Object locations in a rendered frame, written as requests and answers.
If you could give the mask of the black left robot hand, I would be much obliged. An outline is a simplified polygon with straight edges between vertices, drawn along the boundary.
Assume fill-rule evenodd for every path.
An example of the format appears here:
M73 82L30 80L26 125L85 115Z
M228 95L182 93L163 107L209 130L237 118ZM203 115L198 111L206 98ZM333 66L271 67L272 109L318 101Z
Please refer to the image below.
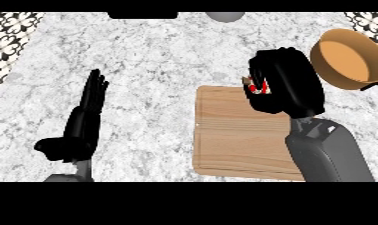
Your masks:
M65 163L91 160L98 147L101 131L101 113L110 82L101 70L91 72L80 105L73 109L65 125L64 136L37 141L34 149L49 161Z

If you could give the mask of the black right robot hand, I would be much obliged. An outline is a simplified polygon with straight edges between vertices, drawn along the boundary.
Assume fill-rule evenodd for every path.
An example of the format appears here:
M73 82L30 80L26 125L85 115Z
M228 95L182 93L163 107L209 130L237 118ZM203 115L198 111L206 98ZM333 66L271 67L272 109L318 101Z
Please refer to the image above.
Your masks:
M293 119L325 112L325 94L311 61L294 47L260 50L250 59L250 75L257 86L268 81L272 93L252 94L252 107L271 114L285 112Z

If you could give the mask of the red and white cupcake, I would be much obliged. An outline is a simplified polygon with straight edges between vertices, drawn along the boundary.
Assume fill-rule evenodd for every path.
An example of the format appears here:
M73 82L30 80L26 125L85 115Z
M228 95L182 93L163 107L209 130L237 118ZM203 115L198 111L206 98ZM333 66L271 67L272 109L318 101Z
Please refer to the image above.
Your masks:
M268 81L263 81L262 86L257 86L252 76L243 78L243 84L252 94L269 95L272 93Z

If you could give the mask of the orange pot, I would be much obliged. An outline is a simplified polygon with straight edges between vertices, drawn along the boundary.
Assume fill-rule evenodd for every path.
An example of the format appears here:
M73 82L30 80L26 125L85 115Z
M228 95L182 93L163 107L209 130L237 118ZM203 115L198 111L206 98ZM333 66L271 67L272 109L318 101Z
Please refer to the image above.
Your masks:
M327 31L311 51L314 68L322 79L346 90L378 86L378 44L347 29Z

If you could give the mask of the wooden cutting board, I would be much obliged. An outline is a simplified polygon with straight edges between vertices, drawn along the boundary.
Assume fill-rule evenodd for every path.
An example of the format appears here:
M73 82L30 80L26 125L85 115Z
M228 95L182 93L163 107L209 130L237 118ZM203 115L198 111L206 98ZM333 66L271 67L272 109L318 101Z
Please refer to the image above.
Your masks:
M241 87L198 88L192 161L198 174L303 181L285 145L288 133L290 116L256 111Z

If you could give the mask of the grey round object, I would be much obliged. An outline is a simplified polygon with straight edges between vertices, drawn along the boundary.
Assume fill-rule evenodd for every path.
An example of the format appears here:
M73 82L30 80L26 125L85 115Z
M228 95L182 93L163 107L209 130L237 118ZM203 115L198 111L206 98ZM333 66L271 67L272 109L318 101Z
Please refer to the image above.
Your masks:
M244 17L244 12L207 12L207 16L218 22L231 23Z

